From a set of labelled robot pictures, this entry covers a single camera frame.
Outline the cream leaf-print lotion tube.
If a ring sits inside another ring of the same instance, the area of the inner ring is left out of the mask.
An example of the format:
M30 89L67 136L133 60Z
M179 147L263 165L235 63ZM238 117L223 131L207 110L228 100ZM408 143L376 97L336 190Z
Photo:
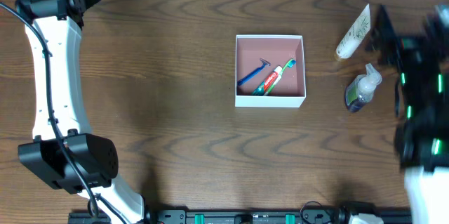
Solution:
M361 45L370 29L370 4L367 4L335 49L336 60L350 58Z

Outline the green toothbrush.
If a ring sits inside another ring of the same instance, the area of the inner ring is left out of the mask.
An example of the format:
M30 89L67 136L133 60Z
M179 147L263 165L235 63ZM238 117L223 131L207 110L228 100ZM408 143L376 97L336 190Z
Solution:
M296 61L294 59L290 59L278 72L276 75L276 78L273 81L269 82L268 88L265 90L264 95L269 95L270 92L273 90L273 88L275 87L275 85L277 85L282 76L283 76L283 72L287 69L287 68L291 68L295 65Z

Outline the clear foam pump bottle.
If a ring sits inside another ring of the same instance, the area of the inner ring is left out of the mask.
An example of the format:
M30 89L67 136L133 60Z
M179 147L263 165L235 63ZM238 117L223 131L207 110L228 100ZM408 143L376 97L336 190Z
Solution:
M381 74L371 63L366 64L366 74L358 75L345 89L344 101L347 109L350 112L358 112L373 99L375 89L381 82Z

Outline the white box pink interior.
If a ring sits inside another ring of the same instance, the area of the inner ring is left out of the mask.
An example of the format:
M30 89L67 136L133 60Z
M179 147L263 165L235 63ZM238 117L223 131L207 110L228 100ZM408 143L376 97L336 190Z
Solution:
M242 86L237 81L255 68L263 58L271 63ZM295 65L283 72L280 82L269 95L256 96L252 92L279 65L283 67L290 59ZM307 97L304 66L304 42L300 35L238 34L235 51L235 106L299 108Z

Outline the blue disposable razor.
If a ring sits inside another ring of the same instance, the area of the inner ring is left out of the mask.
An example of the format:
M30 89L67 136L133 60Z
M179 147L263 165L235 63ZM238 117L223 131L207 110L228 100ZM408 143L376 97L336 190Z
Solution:
M243 84L245 84L247 81L249 81L250 79L252 79L255 75L259 74L265 67L270 66L271 63L268 62L267 60L261 58L260 61L262 62L262 65L260 67L255 68L252 72L250 72L249 74L247 74L245 77L243 77L242 79L239 79L237 81L237 85L238 86L242 86Z

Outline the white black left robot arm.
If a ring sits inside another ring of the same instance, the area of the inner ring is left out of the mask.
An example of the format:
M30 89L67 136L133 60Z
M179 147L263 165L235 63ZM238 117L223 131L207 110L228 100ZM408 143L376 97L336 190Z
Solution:
M32 141L20 145L23 166L54 190L88 201L86 220L148 220L144 198L119 175L116 148L96 136L86 115L79 52L84 13L100 0L16 0L32 49L36 116Z

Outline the red white toothpaste tube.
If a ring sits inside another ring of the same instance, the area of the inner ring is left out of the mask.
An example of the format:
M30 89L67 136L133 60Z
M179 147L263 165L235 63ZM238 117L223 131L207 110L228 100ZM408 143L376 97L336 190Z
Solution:
M270 73L265 80L252 92L252 95L263 96L265 90L268 88L269 82L276 78L277 72L281 69L281 66L277 66L272 73Z

